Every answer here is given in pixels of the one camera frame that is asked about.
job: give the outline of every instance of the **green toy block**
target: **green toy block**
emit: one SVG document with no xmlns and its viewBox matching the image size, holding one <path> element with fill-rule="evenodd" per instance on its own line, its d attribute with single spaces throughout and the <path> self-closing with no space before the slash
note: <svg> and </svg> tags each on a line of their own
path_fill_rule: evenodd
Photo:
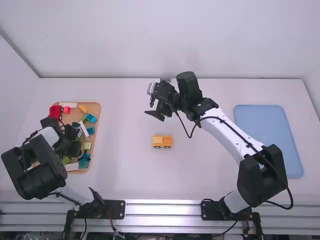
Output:
<svg viewBox="0 0 320 240">
<path fill-rule="evenodd" d="M 69 156 L 64 156 L 62 159 L 62 164 L 66 165 L 69 164 L 71 162 L 71 158 Z"/>
<path fill-rule="evenodd" d="M 90 150 L 91 149 L 91 142 L 85 142 L 83 145 L 83 150 Z"/>
<path fill-rule="evenodd" d="M 86 122 L 88 122 L 88 119 L 86 119 L 86 116 L 84 118 L 81 119 L 81 121 L 83 122 L 83 124 L 85 124 Z"/>
</svg>

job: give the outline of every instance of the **wooden tray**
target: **wooden tray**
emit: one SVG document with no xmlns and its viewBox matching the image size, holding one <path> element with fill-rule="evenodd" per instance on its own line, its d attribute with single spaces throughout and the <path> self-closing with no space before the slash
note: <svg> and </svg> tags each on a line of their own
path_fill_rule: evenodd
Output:
<svg viewBox="0 0 320 240">
<path fill-rule="evenodd" d="M 59 105 L 59 103 L 66 103 L 67 101 L 60 101 L 56 102 L 53 105 Z M 83 105 L 87 108 L 87 113 L 84 113 L 83 111 L 80 110 L 80 108 L 71 108 L 70 114 L 62 113 L 62 122 L 64 124 L 72 124 L 72 122 L 79 122 L 81 119 L 83 119 L 88 113 L 92 114 L 97 118 L 97 121 L 95 124 L 92 124 L 91 122 L 87 121 L 84 125 L 85 127 L 90 127 L 94 126 L 94 134 L 89 136 L 89 140 L 82 142 L 81 146 L 81 151 L 84 153 L 84 143 L 91 143 L 91 149 L 87 151 L 88 154 L 90 154 L 91 161 L 93 160 L 93 152 L 94 152 L 94 147 L 95 147 L 95 139 L 96 139 L 96 134 L 98 131 L 98 123 L 100 119 L 100 104 L 97 102 L 78 102 L 78 105 Z M 71 158 L 71 164 L 77 163 L 79 157 L 72 157 Z M 79 168 L 78 170 L 73 170 L 73 171 L 68 171 L 68 174 L 84 174 L 88 169 L 90 168 L 91 161 L 89 161 L 89 166 L 88 168 Z"/>
</svg>

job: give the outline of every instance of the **table surface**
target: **table surface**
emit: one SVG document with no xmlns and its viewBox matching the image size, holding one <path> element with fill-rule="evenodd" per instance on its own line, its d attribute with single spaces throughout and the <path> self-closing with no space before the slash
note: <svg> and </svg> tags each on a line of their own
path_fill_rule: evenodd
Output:
<svg viewBox="0 0 320 240">
<path fill-rule="evenodd" d="M 159 80 L 155 78 L 42 79 L 16 144 L 21 145 L 26 136 L 40 128 L 40 119 L 48 114 L 52 103 L 97 102 L 101 105 L 101 113 L 94 159 L 85 174 L 68 176 L 67 183 L 75 191 L 87 194 L 86 187 L 90 186 L 106 199 L 152 201 L 171 199 L 188 200 L 193 203 L 203 198 L 220 199 L 235 189 L 238 165 L 207 132 L 196 129 L 192 139 L 189 139 L 176 117 L 166 118 L 161 122 L 144 113 L 150 109 L 150 96 L 146 94 L 148 83 L 156 81 Z M 95 87 L 88 91 L 88 86 L 93 85 Z M 320 162 L 315 158 L 318 155 L 320 122 L 303 81 L 301 79 L 199 79 L 199 86 L 203 96 L 217 102 L 231 120 L 234 120 L 233 110 L 238 104 L 282 106 L 304 168 L 304 176 L 289 179 L 289 187 L 300 207 L 320 207 L 320 194 L 316 191 L 320 187 L 318 171 Z M 86 91 L 87 94 L 79 96 L 79 93 Z M 182 119 L 187 129 L 191 130 L 194 124 L 185 117 Z M 173 135 L 173 148 L 152 148 L 152 136 L 155 134 Z M 9 193 L 13 192 L 14 187 L 3 167 L 0 171 L 3 173 L 0 181 L 1 195 L 7 193 L 8 200 Z M 273 199 L 289 203 L 285 192 Z M 275 216 L 276 213 L 278 215 L 282 213 L 277 208 L 274 211 Z M 295 216 L 299 216 L 302 212 L 304 211 L 295 212 Z M 320 222 L 320 211 L 313 210 L 313 214 L 319 218 L 317 223 Z M 314 229 L 314 219 L 309 222 Z M 216 233 L 219 230 L 218 227 L 214 227 L 210 232 Z"/>
</svg>

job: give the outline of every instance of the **metal frame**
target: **metal frame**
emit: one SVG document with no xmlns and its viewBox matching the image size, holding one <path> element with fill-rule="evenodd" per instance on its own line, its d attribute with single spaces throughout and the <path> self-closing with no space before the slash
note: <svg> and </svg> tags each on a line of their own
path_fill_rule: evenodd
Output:
<svg viewBox="0 0 320 240">
<path fill-rule="evenodd" d="M 203 233 L 217 234 L 232 221 L 203 221 L 200 200 L 132 200 L 127 199 L 125 218 L 113 223 L 124 233 Z M 0 231 L 61 232 L 71 207 L 59 201 L 0 201 Z M 296 202 L 292 210 L 262 204 L 253 209 L 261 214 L 265 234 L 320 235 L 320 203 Z M 88 219 L 88 232 L 112 232 L 109 220 Z M 229 232 L 242 233 L 238 222 Z M 82 219 L 75 219 L 72 231 L 84 231 Z"/>
</svg>

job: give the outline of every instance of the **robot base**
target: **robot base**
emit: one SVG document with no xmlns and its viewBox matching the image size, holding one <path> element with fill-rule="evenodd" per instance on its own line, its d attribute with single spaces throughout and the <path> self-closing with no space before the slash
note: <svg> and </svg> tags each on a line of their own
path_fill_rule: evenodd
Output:
<svg viewBox="0 0 320 240">
<path fill-rule="evenodd" d="M 252 214 L 251 207 L 237 213 L 231 213 L 230 211 L 227 213 L 220 201 L 203 200 L 201 202 L 201 218 L 204 221 L 250 221 Z"/>
</svg>

